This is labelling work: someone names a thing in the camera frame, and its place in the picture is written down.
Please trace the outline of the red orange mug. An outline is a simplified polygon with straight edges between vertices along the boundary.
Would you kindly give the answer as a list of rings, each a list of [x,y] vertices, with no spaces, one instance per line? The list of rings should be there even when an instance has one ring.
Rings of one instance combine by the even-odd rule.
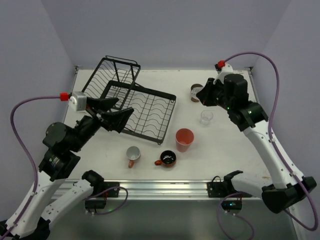
[[[166,168],[173,167],[177,162],[176,154],[171,150],[165,150],[160,154],[159,160],[156,160],[154,164],[156,166],[163,166]]]

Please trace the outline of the pink mug white inside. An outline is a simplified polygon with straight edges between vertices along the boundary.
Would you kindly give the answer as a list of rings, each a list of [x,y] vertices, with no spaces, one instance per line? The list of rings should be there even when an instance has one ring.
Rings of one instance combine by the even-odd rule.
[[[130,146],[126,150],[126,157],[129,160],[128,167],[131,169],[135,162],[138,161],[141,157],[141,150],[137,146]]]

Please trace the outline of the tall pink cup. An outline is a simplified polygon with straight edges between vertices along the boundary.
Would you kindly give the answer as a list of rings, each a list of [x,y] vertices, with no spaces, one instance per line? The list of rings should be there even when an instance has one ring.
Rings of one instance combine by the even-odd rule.
[[[194,133],[188,128],[181,128],[175,134],[176,149],[186,152],[195,139]]]

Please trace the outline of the white and brown cup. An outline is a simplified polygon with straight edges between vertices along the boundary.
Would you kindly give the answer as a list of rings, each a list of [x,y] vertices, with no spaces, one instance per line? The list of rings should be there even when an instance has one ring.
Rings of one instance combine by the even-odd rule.
[[[195,83],[190,87],[190,99],[192,102],[198,103],[197,93],[203,89],[203,85]]]

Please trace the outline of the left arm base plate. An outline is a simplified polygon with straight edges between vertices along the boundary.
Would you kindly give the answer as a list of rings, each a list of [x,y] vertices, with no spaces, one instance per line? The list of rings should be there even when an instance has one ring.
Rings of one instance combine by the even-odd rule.
[[[119,191],[120,191],[119,186],[120,186],[120,183],[117,181],[105,181],[103,183],[102,190],[107,190],[107,189],[109,190],[101,195],[102,198],[105,198],[105,199],[117,198],[119,196]]]

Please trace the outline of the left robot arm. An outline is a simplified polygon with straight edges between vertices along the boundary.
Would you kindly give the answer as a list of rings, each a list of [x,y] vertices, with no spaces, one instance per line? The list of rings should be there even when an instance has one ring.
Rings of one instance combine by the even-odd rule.
[[[86,171],[75,186],[51,202],[52,196],[74,170],[80,157],[76,155],[95,133],[104,128],[120,133],[134,112],[132,107],[111,111],[118,98],[85,101],[88,115],[76,121],[75,127],[62,122],[52,123],[46,130],[43,144],[48,150],[39,166],[32,163],[34,182],[19,208],[0,223],[1,239],[45,240],[51,227],[69,209],[84,199],[105,193],[104,178],[93,170]]]

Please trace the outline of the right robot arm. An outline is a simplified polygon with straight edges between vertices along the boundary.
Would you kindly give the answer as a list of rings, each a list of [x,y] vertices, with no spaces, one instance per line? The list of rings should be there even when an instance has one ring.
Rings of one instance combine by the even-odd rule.
[[[247,193],[262,198],[271,212],[284,211],[317,186],[312,176],[304,176],[293,164],[274,132],[268,129],[268,115],[259,103],[249,100],[248,82],[242,75],[230,73],[223,81],[210,77],[196,96],[204,106],[225,109],[230,121],[255,147],[272,183],[253,187]]]

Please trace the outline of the clear glass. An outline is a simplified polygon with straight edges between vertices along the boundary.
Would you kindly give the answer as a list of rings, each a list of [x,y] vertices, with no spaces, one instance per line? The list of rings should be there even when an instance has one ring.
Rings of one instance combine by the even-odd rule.
[[[207,126],[213,119],[213,113],[210,110],[203,110],[200,114],[200,123]]]
[[[190,91],[190,99],[193,102],[199,102],[200,100],[197,97],[197,93],[202,90],[202,87],[195,87]]]

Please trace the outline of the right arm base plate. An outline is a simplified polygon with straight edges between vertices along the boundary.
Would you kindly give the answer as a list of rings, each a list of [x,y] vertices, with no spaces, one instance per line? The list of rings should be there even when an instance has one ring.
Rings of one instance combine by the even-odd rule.
[[[228,181],[207,182],[206,190],[209,198],[224,198],[237,192],[232,184]]]

